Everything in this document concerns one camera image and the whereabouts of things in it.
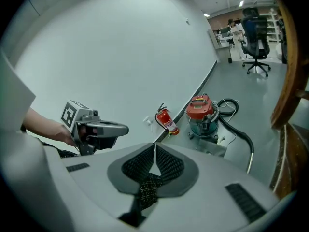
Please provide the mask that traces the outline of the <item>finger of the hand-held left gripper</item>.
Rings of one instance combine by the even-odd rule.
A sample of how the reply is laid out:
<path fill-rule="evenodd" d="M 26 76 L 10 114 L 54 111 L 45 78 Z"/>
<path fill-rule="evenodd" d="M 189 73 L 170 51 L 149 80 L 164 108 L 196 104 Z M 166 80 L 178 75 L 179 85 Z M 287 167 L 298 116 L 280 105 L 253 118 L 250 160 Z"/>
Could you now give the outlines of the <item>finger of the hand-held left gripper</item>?
<path fill-rule="evenodd" d="M 91 132 L 96 131 L 95 135 L 97 137 L 119 137 L 129 133 L 128 126 L 110 121 L 98 120 L 86 123 L 86 127 Z"/>

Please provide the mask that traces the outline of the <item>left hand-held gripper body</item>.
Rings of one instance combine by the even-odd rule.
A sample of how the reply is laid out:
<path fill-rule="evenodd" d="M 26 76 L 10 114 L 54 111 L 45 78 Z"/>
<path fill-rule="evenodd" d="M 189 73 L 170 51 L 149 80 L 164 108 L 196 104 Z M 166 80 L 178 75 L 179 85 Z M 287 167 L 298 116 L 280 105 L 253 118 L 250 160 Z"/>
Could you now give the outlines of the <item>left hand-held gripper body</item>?
<path fill-rule="evenodd" d="M 81 156 L 93 155 L 98 150 L 111 149 L 118 137 L 97 137 L 86 123 L 101 120 L 98 111 L 78 101 L 68 100 L 62 112 L 61 122 L 70 131 Z"/>

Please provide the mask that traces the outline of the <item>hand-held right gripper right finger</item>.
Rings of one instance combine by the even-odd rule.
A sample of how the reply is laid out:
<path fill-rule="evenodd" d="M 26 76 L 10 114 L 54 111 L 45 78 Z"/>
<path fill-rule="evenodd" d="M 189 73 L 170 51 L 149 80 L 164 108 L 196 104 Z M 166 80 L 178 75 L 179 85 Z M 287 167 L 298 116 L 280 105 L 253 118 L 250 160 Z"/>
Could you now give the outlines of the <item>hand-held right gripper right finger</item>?
<path fill-rule="evenodd" d="M 171 149 L 192 159 L 199 177 L 183 196 L 159 199 L 142 224 L 143 230 L 265 230 L 280 214 L 277 196 L 231 162 L 176 145 Z M 230 194 L 239 184 L 265 213 L 254 222 L 246 217 Z"/>

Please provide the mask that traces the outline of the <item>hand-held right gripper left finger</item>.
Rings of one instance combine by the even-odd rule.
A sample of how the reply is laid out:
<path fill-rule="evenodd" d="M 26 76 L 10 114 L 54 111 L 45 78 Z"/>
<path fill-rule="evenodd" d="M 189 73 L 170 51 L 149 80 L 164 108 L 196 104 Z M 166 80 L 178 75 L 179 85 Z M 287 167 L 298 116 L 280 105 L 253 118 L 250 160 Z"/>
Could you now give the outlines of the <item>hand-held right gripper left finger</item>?
<path fill-rule="evenodd" d="M 62 159 L 59 191 L 73 228 L 155 228 L 156 207 L 140 209 L 140 185 L 153 165 L 153 143 Z"/>

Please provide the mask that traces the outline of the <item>person's left forearm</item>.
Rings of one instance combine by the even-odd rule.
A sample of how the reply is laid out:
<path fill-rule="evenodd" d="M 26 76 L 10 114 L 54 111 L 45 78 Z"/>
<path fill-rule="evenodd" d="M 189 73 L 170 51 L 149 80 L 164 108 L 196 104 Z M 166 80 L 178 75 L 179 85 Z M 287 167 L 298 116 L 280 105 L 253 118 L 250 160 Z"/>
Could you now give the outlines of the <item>person's left forearm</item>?
<path fill-rule="evenodd" d="M 55 141 L 63 141 L 62 125 L 43 117 L 32 108 L 27 111 L 22 125 L 26 130 L 36 135 Z"/>

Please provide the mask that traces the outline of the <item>person's left hand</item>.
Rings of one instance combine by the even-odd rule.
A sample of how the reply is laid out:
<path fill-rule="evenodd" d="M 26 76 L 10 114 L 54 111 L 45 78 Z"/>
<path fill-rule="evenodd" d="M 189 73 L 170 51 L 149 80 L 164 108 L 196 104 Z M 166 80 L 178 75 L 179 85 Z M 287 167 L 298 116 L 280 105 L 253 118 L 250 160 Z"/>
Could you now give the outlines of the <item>person's left hand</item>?
<path fill-rule="evenodd" d="M 73 141 L 70 131 L 62 124 L 55 127 L 54 140 L 76 147 L 76 143 Z"/>

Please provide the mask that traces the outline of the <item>metal vacuum tube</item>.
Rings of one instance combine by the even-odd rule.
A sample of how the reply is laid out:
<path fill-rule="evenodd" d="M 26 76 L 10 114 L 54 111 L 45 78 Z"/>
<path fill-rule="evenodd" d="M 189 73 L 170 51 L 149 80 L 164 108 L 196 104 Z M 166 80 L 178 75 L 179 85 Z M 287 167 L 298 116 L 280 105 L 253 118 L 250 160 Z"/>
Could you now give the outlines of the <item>metal vacuum tube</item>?
<path fill-rule="evenodd" d="M 254 156 L 254 153 L 251 152 L 250 157 L 249 157 L 249 161 L 248 161 L 248 165 L 247 165 L 247 169 L 246 169 L 247 174 L 249 174 L 250 171 L 251 171 L 251 167 L 252 167 L 252 163 L 253 163 L 253 156 Z"/>

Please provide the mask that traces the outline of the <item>red fire extinguisher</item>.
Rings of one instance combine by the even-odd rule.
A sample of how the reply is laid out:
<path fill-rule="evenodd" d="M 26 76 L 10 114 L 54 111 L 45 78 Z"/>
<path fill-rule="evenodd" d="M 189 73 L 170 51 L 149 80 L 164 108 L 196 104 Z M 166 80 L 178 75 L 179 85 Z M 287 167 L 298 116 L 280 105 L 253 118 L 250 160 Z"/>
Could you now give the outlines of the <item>red fire extinguisher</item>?
<path fill-rule="evenodd" d="M 159 106 L 154 117 L 156 122 L 170 135 L 176 136 L 179 134 L 179 128 L 171 118 L 169 110 L 164 105 L 164 103 Z"/>

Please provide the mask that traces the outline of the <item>grey cabinet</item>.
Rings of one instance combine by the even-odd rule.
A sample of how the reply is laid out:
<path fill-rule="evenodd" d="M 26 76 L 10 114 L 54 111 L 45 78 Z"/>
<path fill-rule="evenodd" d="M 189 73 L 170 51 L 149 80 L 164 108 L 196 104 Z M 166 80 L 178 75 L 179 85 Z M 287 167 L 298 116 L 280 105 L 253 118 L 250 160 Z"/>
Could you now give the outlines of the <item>grey cabinet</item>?
<path fill-rule="evenodd" d="M 229 43 L 226 40 L 222 42 L 220 39 L 217 39 L 212 29 L 209 29 L 208 33 L 216 50 L 218 62 L 228 63 L 228 59 L 232 58 Z"/>

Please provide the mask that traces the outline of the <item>black office chair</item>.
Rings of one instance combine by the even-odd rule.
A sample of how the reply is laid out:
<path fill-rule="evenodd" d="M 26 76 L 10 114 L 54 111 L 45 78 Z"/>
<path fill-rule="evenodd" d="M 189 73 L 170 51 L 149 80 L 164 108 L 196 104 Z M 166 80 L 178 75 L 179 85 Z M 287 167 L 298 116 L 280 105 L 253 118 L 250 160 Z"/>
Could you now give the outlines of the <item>black office chair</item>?
<path fill-rule="evenodd" d="M 242 63 L 242 67 L 246 64 L 250 64 L 247 69 L 247 74 L 254 67 L 259 67 L 268 77 L 267 70 L 271 70 L 268 64 L 261 63 L 260 60 L 264 60 L 270 53 L 270 48 L 267 42 L 267 17 L 259 14 L 256 7 L 248 7 L 242 10 L 243 18 L 241 24 L 245 32 L 247 40 L 239 39 L 241 49 L 244 54 L 251 56 L 254 61 L 245 61 Z"/>

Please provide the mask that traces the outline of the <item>white storage shelf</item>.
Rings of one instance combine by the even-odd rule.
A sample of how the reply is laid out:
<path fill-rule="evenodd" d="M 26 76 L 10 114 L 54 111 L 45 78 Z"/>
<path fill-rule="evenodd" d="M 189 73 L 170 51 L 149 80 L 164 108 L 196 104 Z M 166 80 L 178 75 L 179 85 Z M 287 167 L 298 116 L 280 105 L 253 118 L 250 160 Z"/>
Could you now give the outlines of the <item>white storage shelf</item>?
<path fill-rule="evenodd" d="M 277 12 L 274 8 L 270 8 L 269 12 L 263 14 L 267 18 L 267 41 L 273 43 L 279 43 L 280 28 L 277 24 Z"/>

